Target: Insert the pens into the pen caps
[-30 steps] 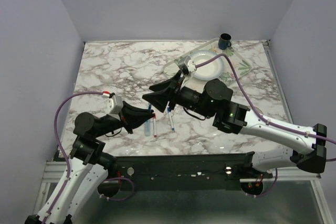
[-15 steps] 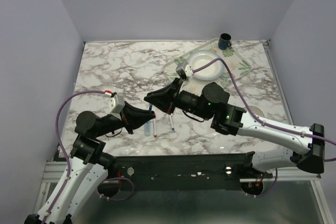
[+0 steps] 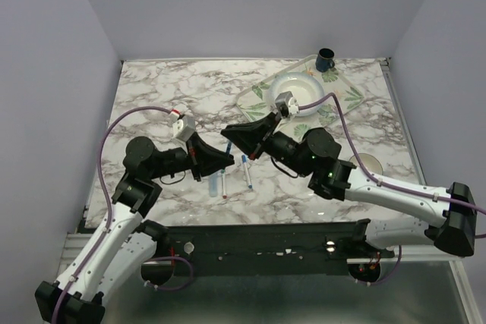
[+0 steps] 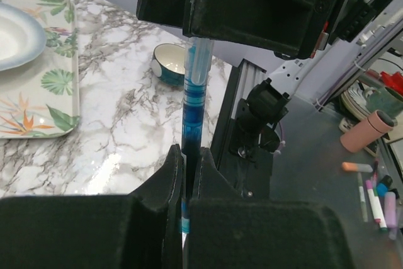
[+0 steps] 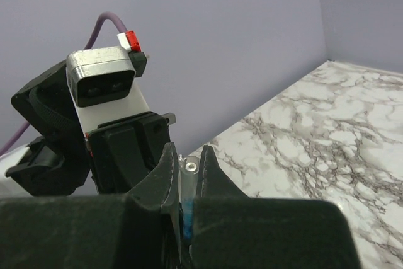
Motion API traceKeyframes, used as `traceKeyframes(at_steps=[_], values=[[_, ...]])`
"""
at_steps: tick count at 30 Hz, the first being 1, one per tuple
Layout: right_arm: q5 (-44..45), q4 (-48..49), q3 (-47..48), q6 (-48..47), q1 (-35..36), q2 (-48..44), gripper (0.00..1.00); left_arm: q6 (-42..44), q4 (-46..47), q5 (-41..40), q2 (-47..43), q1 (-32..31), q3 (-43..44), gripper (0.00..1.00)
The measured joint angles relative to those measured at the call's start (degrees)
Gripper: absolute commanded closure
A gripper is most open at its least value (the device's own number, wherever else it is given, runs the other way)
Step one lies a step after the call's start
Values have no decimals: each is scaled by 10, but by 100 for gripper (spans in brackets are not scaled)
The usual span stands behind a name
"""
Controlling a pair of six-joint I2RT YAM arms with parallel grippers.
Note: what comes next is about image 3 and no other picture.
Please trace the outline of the white red marker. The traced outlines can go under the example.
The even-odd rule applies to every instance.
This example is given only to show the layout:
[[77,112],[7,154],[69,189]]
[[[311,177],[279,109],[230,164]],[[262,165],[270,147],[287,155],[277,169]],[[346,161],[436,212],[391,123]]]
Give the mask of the white red marker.
[[221,172],[221,183],[222,183],[222,198],[227,199],[227,183],[226,183],[226,172],[223,170]]

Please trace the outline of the white marker pen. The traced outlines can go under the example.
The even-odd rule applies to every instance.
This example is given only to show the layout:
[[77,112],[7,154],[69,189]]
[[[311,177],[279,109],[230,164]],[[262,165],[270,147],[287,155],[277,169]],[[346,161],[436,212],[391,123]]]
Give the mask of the white marker pen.
[[246,184],[247,184],[248,188],[250,190],[252,190],[253,184],[252,184],[252,180],[251,180],[251,176],[250,176],[250,172],[249,172],[248,158],[245,154],[241,155],[241,163],[242,163],[242,168],[243,168],[244,173],[245,173]]

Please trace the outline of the blue gel pen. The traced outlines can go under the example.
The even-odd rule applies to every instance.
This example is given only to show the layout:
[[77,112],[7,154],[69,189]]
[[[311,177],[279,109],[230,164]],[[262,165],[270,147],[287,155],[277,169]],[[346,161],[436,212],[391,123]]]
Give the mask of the blue gel pen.
[[227,156],[230,154],[230,152],[231,152],[231,148],[232,148],[232,142],[231,142],[231,141],[229,141],[229,142],[227,143],[227,146],[226,146],[226,155],[227,155]]

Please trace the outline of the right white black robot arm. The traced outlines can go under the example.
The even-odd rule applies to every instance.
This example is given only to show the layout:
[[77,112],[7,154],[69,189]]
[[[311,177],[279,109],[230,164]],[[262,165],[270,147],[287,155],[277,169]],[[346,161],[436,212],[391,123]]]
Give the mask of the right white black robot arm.
[[430,187],[373,174],[339,159],[342,147],[324,128],[311,128],[295,141],[276,129],[278,123],[278,115],[271,112],[259,121],[229,125],[221,134],[252,160],[266,153],[309,177],[308,187],[319,197],[371,203],[409,215],[407,221],[369,223],[366,231],[353,234],[349,247],[356,256],[398,244],[432,244],[460,257],[474,254],[477,212],[467,185]]

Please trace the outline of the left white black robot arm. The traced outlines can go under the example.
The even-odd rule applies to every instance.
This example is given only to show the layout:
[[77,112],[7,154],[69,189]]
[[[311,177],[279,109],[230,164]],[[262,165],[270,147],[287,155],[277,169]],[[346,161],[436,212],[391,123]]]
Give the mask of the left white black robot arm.
[[156,180],[190,171],[194,180],[233,165],[233,156],[192,134],[185,148],[160,152],[148,137],[135,137],[125,150],[125,173],[103,223],[72,264],[35,292],[40,315],[50,323],[99,323],[105,306],[145,260],[158,260],[169,248],[166,228],[146,216],[162,188]]

